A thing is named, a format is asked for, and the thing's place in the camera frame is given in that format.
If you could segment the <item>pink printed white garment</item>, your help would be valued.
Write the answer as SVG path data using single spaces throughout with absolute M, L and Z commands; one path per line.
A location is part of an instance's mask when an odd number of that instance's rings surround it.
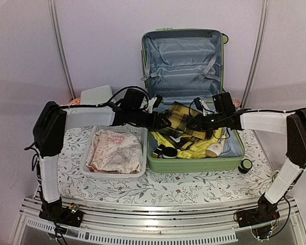
M 92 173 L 138 174 L 142 171 L 142 145 L 132 133 L 100 129 L 94 133 L 86 167 Z

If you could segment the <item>yellow black plaid cloth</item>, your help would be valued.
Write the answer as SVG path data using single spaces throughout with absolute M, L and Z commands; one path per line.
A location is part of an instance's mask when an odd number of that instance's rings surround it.
M 203 142 L 215 143 L 221 136 L 221 128 L 209 132 L 189 129 L 187 124 L 192 119 L 192 116 L 196 116 L 199 113 L 179 102 L 174 102 L 169 109 L 163 111 L 163 114 L 171 122 L 171 126 L 154 130 L 154 132 L 159 133 L 176 149 L 187 150 L 190 146 L 201 140 Z

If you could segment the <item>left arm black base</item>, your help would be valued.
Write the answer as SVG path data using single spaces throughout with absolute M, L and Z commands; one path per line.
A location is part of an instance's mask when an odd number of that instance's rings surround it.
M 81 226 L 84 212 L 80 210 L 80 205 L 71 203 L 66 207 L 62 206 L 62 199 L 48 203 L 43 201 L 39 217 L 57 224 L 77 227 Z

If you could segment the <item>green hard-shell suitcase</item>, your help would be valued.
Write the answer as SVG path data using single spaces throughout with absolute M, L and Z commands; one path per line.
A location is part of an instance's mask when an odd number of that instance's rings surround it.
M 174 29 L 144 34 L 141 43 L 145 87 L 150 96 L 163 97 L 156 111 L 163 113 L 174 102 L 179 102 L 198 112 L 192 103 L 196 97 L 200 97 L 209 109 L 213 109 L 212 96 L 225 92 L 223 65 L 224 45 L 227 42 L 228 37 L 217 30 Z M 240 142 L 231 138 L 234 133 L 237 131 L 227 129 L 228 139 L 219 157 L 225 154 L 230 158 L 240 158 L 242 162 L 244 154 Z M 154 139 L 147 146 L 147 151 L 152 157 L 156 148 L 164 147 L 162 144 L 158 146 Z

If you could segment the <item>white perforated plastic basket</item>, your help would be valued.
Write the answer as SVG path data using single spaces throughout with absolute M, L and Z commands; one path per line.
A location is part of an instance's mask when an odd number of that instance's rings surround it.
M 94 133 L 96 133 L 100 129 L 105 129 L 105 130 L 111 130 L 114 132 L 118 133 L 132 133 L 134 134 L 140 141 L 142 145 L 142 154 L 143 154 L 143 162 L 142 162 L 142 171 L 139 172 L 138 174 L 103 174 L 103 173 L 92 173 L 89 171 L 89 169 L 86 167 L 86 159 L 89 156 L 89 149 L 90 149 L 90 144 L 92 137 Z M 81 171 L 84 175 L 88 177 L 94 177 L 94 178 L 110 178 L 110 179 L 129 179 L 129 178 L 137 178 L 142 176 L 145 173 L 146 170 L 146 153 L 147 153 L 147 129 L 145 128 L 136 128 L 133 126 L 115 126 L 115 127 L 108 127 L 108 126 L 95 126 L 92 129 L 92 132 L 90 134 L 90 138 L 87 142 L 86 148 L 84 150 L 82 160 L 81 160 Z

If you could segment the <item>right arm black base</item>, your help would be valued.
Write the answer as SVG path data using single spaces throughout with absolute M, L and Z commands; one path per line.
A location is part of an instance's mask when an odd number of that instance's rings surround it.
M 258 199 L 257 205 L 256 208 L 238 209 L 235 212 L 234 220 L 240 228 L 271 222 L 280 218 L 277 202 L 269 202 L 264 194 Z

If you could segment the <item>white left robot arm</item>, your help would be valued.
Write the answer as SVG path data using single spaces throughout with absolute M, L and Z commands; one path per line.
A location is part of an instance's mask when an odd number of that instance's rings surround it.
M 49 203 L 45 212 L 54 221 L 62 221 L 65 209 L 56 201 L 61 198 L 58 180 L 58 159 L 64 147 L 66 133 L 74 128 L 90 126 L 116 127 L 130 125 L 148 130 L 160 130 L 171 126 L 170 120 L 156 107 L 162 101 L 160 95 L 150 98 L 136 86 L 122 89 L 123 98 L 115 97 L 100 104 L 59 105 L 47 102 L 33 127 L 32 146 L 39 154 L 40 185 L 44 200 Z

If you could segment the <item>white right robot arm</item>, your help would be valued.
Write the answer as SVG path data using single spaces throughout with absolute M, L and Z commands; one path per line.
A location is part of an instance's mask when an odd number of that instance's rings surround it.
M 294 186 L 306 168 L 306 107 L 292 110 L 249 109 L 237 110 L 228 92 L 212 96 L 213 109 L 197 97 L 193 104 L 197 115 L 190 115 L 188 128 L 212 131 L 219 128 L 270 135 L 279 143 L 275 149 L 284 153 L 283 163 L 272 184 L 261 197 L 264 202 L 254 210 L 259 223 L 273 215 L 273 207 Z

